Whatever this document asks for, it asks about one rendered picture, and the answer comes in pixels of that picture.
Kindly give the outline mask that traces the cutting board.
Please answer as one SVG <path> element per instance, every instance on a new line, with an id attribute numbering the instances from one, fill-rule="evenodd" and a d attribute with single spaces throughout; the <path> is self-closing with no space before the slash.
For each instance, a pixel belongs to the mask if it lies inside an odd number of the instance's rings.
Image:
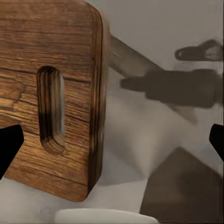
<path id="1" fill-rule="evenodd" d="M 80 203 L 96 178 L 102 21 L 84 0 L 0 0 L 0 129 L 24 143 L 4 177 Z M 65 147 L 51 134 L 49 74 L 64 80 Z"/>

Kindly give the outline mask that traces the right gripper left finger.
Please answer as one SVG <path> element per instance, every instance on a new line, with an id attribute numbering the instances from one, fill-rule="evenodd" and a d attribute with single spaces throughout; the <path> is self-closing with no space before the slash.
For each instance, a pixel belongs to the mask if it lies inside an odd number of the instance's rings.
<path id="1" fill-rule="evenodd" d="M 0 180 L 23 143 L 20 124 L 0 129 Z"/>

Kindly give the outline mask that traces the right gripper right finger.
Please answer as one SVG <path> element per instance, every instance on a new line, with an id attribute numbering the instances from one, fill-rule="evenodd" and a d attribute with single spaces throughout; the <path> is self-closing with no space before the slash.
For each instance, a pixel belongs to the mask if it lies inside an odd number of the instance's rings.
<path id="1" fill-rule="evenodd" d="M 224 126 L 213 124 L 209 141 L 224 162 Z"/>

